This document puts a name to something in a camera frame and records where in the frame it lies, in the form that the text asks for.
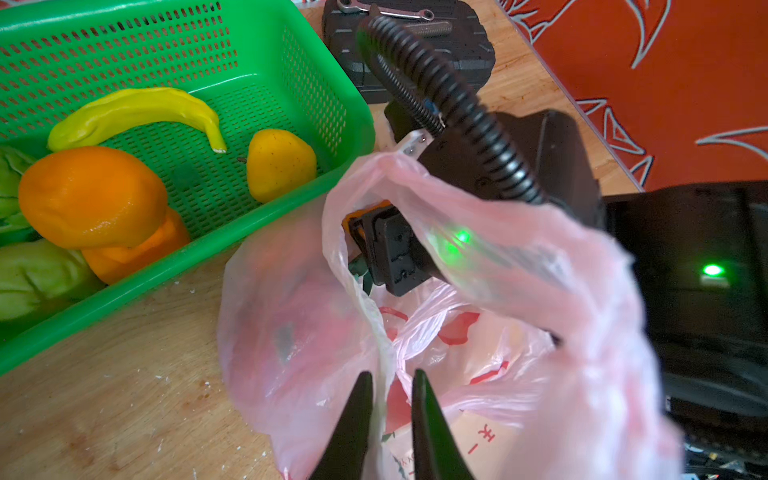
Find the pink plastic bag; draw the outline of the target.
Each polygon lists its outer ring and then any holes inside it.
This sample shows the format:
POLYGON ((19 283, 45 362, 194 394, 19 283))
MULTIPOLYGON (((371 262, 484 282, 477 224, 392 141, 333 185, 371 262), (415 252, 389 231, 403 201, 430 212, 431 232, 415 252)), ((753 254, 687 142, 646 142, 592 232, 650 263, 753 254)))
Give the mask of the pink plastic bag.
POLYGON ((631 265, 555 206, 483 201, 404 154, 369 155, 227 263, 223 380, 286 479, 316 468, 363 371, 367 479, 415 475, 418 371, 478 478, 677 479, 682 435, 663 413, 631 265), (364 290, 342 226, 386 200, 439 268, 399 297, 364 290))

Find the orange fruit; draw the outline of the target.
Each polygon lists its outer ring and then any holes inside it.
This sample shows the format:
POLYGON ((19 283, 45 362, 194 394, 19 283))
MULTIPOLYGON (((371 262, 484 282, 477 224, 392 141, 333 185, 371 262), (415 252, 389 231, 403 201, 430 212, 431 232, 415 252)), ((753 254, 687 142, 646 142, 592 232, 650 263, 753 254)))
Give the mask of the orange fruit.
POLYGON ((52 153, 23 174, 21 212, 65 249, 135 247, 163 223, 168 193, 135 156, 108 147, 52 153))
POLYGON ((81 251, 87 265, 105 284, 113 285, 176 252, 191 241, 181 216, 166 209, 163 224, 136 247, 101 247, 81 251))

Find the green pear fruit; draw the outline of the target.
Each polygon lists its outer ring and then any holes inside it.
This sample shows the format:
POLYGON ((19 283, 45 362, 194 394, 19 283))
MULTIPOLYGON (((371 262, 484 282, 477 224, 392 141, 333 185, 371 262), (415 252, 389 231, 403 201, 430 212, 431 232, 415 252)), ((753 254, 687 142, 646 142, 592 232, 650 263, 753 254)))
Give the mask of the green pear fruit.
POLYGON ((38 321, 102 290, 81 252, 47 240, 1 248, 1 320, 38 321))

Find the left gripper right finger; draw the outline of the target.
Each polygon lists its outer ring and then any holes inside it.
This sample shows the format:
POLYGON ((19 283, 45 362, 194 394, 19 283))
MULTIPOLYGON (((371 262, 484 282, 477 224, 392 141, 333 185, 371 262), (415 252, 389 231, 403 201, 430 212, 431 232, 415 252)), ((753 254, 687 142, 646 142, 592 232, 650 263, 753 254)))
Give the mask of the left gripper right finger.
POLYGON ((418 480, 473 479, 442 413, 427 374, 415 371, 412 384, 414 475, 418 480))

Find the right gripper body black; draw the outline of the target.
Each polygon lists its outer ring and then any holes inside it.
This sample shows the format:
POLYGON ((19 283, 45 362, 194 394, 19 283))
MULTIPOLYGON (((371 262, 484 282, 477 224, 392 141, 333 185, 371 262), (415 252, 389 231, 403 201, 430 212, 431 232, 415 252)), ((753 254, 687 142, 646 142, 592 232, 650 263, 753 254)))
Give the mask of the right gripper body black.
POLYGON ((444 279, 411 225, 390 202, 348 214, 343 228, 359 250, 348 269, 363 280, 365 293, 383 286, 402 297, 432 278, 444 279))

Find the yellow lemon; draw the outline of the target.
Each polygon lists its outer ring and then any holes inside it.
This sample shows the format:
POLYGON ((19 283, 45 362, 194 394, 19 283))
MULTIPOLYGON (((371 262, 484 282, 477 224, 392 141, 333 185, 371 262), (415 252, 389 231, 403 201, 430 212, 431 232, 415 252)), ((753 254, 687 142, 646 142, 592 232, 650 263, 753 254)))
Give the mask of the yellow lemon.
POLYGON ((254 134, 246 157, 247 185, 251 196, 268 203, 316 178, 314 150, 295 134, 266 129, 254 134))

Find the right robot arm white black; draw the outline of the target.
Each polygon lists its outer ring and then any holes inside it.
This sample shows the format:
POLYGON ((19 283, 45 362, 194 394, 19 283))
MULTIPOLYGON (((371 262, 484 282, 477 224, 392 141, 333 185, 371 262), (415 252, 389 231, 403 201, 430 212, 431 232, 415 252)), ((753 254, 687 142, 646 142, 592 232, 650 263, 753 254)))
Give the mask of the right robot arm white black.
POLYGON ((669 416, 701 479, 767 475, 767 185, 699 183, 602 197, 574 120, 493 114, 414 24, 371 15, 363 61, 434 138, 419 163, 483 200, 555 205, 633 255, 669 416))

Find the green lime fruit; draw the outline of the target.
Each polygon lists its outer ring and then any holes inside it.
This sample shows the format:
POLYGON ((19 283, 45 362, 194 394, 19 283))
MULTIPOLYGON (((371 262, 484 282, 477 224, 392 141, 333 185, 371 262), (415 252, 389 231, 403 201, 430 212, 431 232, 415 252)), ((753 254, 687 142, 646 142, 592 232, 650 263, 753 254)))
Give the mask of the green lime fruit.
POLYGON ((40 235, 21 212, 18 191, 21 178, 36 162, 32 156, 9 145, 1 145, 1 245, 32 242, 40 235))

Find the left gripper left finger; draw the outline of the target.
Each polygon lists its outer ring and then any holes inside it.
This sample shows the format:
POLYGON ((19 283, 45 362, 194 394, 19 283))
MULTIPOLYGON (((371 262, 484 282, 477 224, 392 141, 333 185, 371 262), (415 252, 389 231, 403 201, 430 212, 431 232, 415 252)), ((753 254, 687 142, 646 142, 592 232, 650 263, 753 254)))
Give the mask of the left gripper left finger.
POLYGON ((310 480, 359 480, 368 451, 373 411, 373 377, 359 374, 310 480))

